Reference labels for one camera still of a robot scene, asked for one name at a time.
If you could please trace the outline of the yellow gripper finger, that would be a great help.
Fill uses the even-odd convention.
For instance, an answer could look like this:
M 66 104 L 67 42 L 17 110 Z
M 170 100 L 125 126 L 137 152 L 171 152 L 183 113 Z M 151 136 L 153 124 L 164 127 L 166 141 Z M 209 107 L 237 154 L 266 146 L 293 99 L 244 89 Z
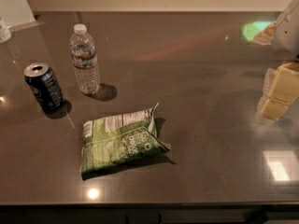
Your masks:
M 286 105 L 262 96 L 257 105 L 257 114 L 266 119 L 276 120 L 283 116 L 287 109 Z
M 299 97 L 299 62 L 269 68 L 264 76 L 263 93 L 271 100 L 292 104 Z

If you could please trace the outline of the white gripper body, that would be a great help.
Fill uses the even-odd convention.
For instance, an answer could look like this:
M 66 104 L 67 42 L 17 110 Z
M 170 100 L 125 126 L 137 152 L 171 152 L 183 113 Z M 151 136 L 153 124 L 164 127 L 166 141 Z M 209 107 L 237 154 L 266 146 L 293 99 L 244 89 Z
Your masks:
M 279 14 L 272 48 L 282 60 L 299 61 L 299 0 L 292 0 Z

